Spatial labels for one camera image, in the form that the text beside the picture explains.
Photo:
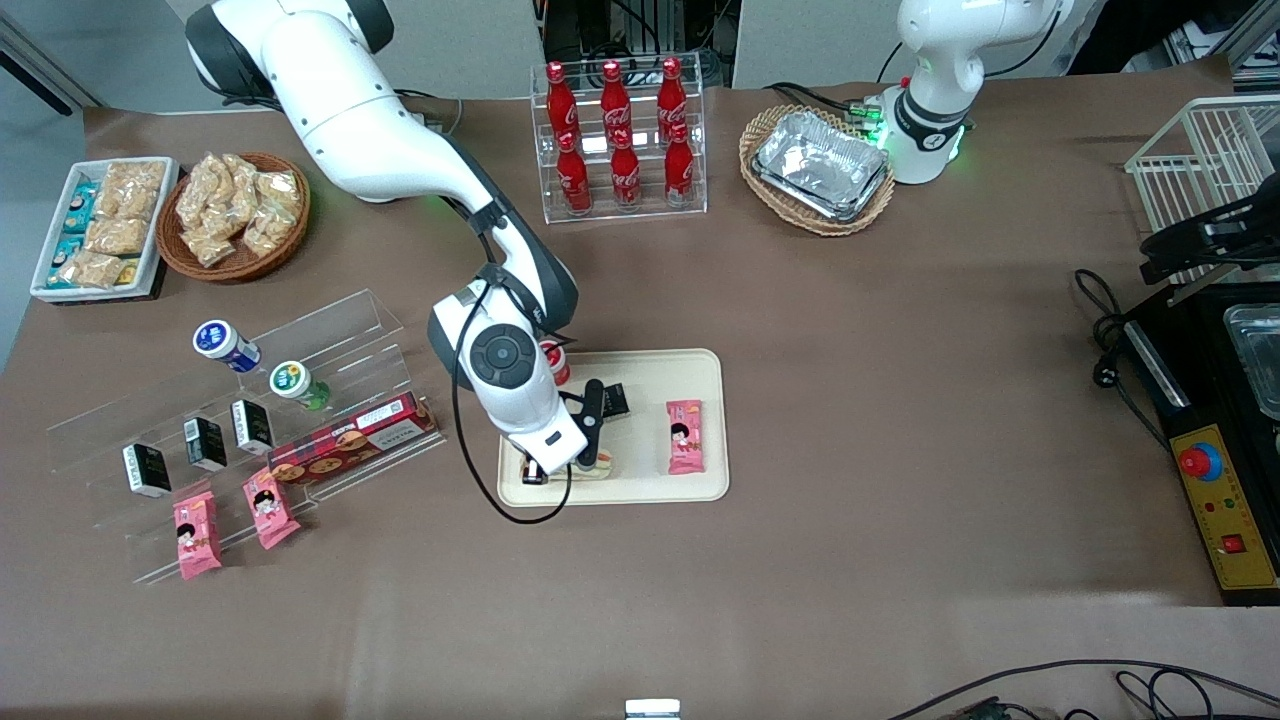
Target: red cookie box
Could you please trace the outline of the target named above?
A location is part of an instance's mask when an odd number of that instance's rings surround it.
[[[426,405],[406,392],[282,445],[266,461],[271,475],[282,483],[325,480],[435,429]]]

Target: cartoon girl image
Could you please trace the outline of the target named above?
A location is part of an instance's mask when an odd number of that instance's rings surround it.
[[[689,450],[689,425],[675,423],[671,425],[671,442],[680,450]]]
[[[253,496],[253,514],[262,515],[271,519],[280,510],[279,501],[275,500],[275,493],[264,489]]]
[[[196,527],[191,523],[178,525],[178,551],[196,552]]]

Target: red emergency stop button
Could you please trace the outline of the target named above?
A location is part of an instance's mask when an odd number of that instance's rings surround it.
[[[1222,456],[1212,445],[1197,442],[1178,454],[1178,466],[1193,478],[1212,482],[1222,477]]]

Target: pink snack package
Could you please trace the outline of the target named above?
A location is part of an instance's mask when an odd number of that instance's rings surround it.
[[[686,475],[705,473],[703,466],[703,401],[672,400],[667,404],[671,420],[671,465],[667,473]]]
[[[178,527],[178,569],[183,580],[223,566],[223,550],[214,525],[214,493],[202,492],[175,502],[173,523]]]
[[[289,512],[289,501],[280,492],[271,470],[262,468],[244,482],[244,498],[253,511],[253,527],[257,528],[257,541],[265,550],[301,530],[302,525]]]

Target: red button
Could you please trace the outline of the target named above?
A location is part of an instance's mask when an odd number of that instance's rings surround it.
[[[1198,447],[1188,447],[1178,455],[1178,464],[1183,471],[1193,478],[1203,478],[1213,469],[1208,452]]]

